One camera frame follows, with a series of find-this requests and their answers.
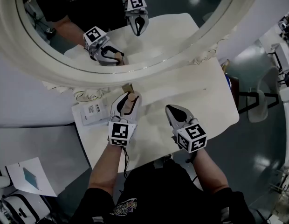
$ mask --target chair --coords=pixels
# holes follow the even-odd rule
[[[258,123],[268,116],[268,109],[279,104],[278,99],[278,68],[272,66],[258,81],[256,88],[250,88],[249,93],[258,94],[258,106],[248,110],[248,119],[251,123]],[[275,98],[275,102],[268,105],[267,97]],[[247,106],[254,104],[252,97],[247,97]]]

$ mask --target wall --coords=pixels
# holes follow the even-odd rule
[[[289,0],[256,0],[230,39],[219,43],[217,58],[233,59],[265,34],[289,11]]]
[[[41,81],[0,58],[0,127],[54,126],[74,122],[72,92],[48,91]]]

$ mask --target round mirror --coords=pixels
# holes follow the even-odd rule
[[[136,36],[125,0],[0,0],[0,52],[35,77],[70,87],[121,85],[191,61],[227,35],[254,0],[144,0],[150,22]],[[97,26],[124,53],[102,66],[84,49]]]

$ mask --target black t-shirt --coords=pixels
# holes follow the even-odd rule
[[[88,189],[71,223],[233,223],[254,224],[241,192],[214,195],[199,190],[178,164],[133,170],[115,206],[109,193]]]
[[[127,25],[122,0],[37,0],[47,21],[66,15],[84,32],[94,26],[107,32]]]

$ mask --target person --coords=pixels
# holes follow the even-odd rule
[[[193,166],[204,191],[173,159],[163,168],[146,164],[130,172],[114,205],[112,195],[122,148],[108,144],[95,165],[71,223],[210,223],[252,224],[241,192],[233,192],[227,178],[205,149],[194,155]]]
[[[127,25],[122,0],[36,0],[45,19],[57,32],[73,42],[85,45],[83,34],[94,26],[104,32]]]

